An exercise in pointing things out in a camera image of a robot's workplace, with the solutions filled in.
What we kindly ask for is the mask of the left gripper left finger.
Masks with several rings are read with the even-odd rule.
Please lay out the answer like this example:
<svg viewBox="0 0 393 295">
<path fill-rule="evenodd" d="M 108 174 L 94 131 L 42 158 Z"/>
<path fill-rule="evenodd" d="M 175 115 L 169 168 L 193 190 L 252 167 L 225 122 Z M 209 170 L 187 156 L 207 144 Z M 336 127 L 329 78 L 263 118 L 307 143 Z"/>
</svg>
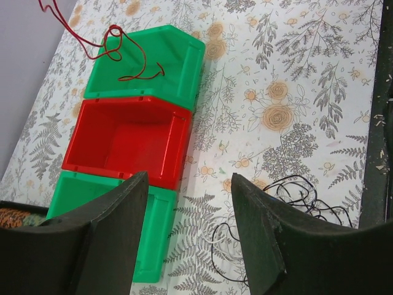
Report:
<svg viewBox="0 0 393 295">
<path fill-rule="evenodd" d="M 148 175 L 36 227 L 1 229 L 2 294 L 129 294 Z"/>
</svg>

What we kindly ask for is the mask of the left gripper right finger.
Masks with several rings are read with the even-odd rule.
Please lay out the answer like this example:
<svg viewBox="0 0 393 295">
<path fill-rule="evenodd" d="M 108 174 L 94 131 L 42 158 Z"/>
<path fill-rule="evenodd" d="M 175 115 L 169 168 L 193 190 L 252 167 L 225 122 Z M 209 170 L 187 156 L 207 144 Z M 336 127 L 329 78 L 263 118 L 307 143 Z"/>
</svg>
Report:
<svg viewBox="0 0 393 295">
<path fill-rule="evenodd" d="M 232 202 L 252 294 L 391 294 L 392 222 L 353 229 L 275 199 L 237 173 Z"/>
</svg>

